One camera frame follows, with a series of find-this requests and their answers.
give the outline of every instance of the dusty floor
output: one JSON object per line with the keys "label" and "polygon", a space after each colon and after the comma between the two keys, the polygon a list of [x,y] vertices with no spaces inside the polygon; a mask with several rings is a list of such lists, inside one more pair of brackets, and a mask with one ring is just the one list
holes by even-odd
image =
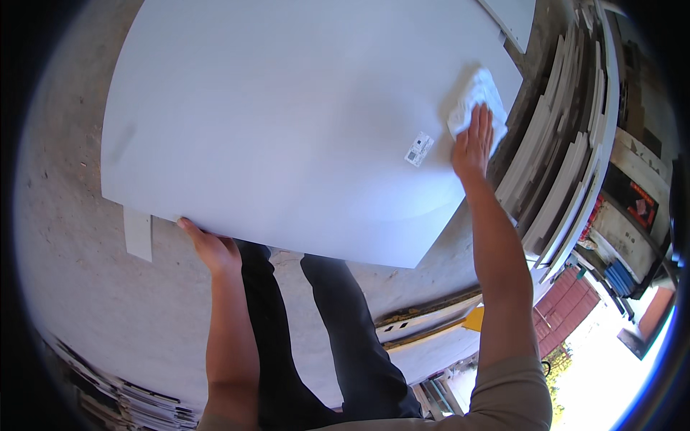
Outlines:
{"label": "dusty floor", "polygon": [[[136,1],[94,1],[48,64],[25,125],[15,188],[15,239],[29,311],[44,337],[59,337],[92,364],[190,405],[206,401],[204,351],[210,278],[183,232],[154,218],[153,263],[125,251],[122,208],[101,198],[100,136],[117,56]],[[524,76],[493,175],[500,178],[532,110],[546,53],[564,27],[559,0],[538,0],[528,54],[509,52]],[[300,254],[271,259],[304,382],[327,405],[342,398],[325,327],[299,268]],[[351,264],[376,319],[476,283],[471,220],[460,206],[414,270]],[[410,382],[473,354],[478,334],[460,328],[393,356]]]}

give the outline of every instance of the leg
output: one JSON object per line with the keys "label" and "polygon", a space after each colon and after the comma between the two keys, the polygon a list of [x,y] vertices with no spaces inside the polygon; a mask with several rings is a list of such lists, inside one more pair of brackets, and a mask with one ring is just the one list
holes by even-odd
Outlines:
{"label": "leg", "polygon": [[268,248],[236,242],[242,255],[247,307],[259,349],[259,426],[265,430],[308,430],[341,421],[341,415],[327,408],[297,374],[288,318],[273,277],[273,266],[268,262]]}
{"label": "leg", "polygon": [[331,340],[347,420],[421,418],[420,404],[381,347],[364,294],[345,262],[307,254],[300,263]]}

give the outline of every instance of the white cloth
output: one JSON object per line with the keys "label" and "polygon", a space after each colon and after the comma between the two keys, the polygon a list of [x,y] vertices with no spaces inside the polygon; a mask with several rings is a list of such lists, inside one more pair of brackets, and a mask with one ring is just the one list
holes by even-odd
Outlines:
{"label": "white cloth", "polygon": [[506,120],[508,114],[503,108],[501,96],[498,94],[498,89],[493,82],[491,72],[486,68],[478,68],[469,80],[465,83],[463,91],[457,98],[457,106],[451,111],[448,116],[448,129],[451,131],[453,138],[458,133],[467,129],[472,120],[472,108],[477,104],[486,102],[487,107],[493,113],[493,143],[491,144],[491,153],[496,150],[498,143],[506,133]]}

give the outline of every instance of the barcode sticker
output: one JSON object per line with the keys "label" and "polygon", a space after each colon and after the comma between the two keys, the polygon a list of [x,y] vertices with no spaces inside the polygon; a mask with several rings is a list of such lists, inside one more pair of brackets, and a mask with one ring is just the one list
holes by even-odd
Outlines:
{"label": "barcode sticker", "polygon": [[426,157],[426,153],[433,145],[434,140],[424,132],[420,132],[417,138],[412,142],[412,146],[405,156],[405,160],[412,163],[414,166],[419,167],[422,164],[422,160]]}

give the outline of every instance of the forearm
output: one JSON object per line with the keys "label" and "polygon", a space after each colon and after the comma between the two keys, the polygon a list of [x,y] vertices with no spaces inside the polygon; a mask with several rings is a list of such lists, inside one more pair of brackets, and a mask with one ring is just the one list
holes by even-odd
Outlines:
{"label": "forearm", "polygon": [[508,357],[538,357],[532,280],[520,238],[483,177],[464,183],[484,301],[480,370]]}
{"label": "forearm", "polygon": [[510,301],[532,307],[532,280],[515,228],[495,198],[489,183],[479,176],[465,178],[472,214],[474,261],[484,303]]}
{"label": "forearm", "polygon": [[212,276],[206,376],[209,386],[241,385],[258,392],[259,352],[240,274]]}

